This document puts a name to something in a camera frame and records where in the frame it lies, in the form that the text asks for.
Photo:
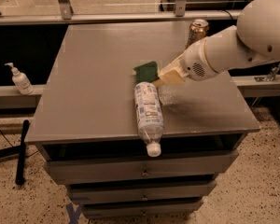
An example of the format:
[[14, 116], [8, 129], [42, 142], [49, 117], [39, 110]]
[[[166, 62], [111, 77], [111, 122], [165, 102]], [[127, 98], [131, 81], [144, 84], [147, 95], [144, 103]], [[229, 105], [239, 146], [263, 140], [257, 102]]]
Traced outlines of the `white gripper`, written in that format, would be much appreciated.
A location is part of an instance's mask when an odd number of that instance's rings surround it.
[[152, 82], [155, 87], [166, 84], [182, 84], [186, 78], [203, 81], [218, 75], [206, 59], [206, 38], [191, 44], [182, 55], [158, 70], [158, 78]]

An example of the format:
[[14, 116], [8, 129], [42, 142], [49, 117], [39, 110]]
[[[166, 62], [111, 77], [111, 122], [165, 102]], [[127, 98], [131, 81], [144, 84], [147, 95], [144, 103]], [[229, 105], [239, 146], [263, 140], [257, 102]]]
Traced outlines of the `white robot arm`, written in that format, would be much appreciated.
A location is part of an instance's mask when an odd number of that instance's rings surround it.
[[191, 44], [158, 71], [157, 87], [203, 81], [231, 69], [280, 62], [280, 0], [253, 0], [237, 22]]

